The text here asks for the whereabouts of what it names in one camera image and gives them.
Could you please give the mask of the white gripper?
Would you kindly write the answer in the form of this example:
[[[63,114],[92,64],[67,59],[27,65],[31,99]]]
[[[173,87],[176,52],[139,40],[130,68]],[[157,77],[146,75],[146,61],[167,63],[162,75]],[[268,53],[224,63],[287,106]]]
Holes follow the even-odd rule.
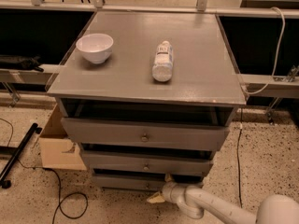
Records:
[[[174,182],[174,177],[171,174],[166,174],[164,178],[167,182],[162,189],[162,192],[158,191],[148,197],[148,203],[164,203],[165,201],[170,203],[185,203],[185,187]]]

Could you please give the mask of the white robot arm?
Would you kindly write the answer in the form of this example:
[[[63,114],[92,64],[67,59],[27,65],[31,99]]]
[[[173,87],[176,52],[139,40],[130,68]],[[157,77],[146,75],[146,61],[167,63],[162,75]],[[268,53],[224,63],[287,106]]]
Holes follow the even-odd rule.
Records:
[[[192,219],[200,219],[207,210],[224,224],[299,224],[299,203],[284,195],[270,195],[253,214],[196,185],[182,186],[170,174],[163,188],[147,199],[148,203],[169,202]]]

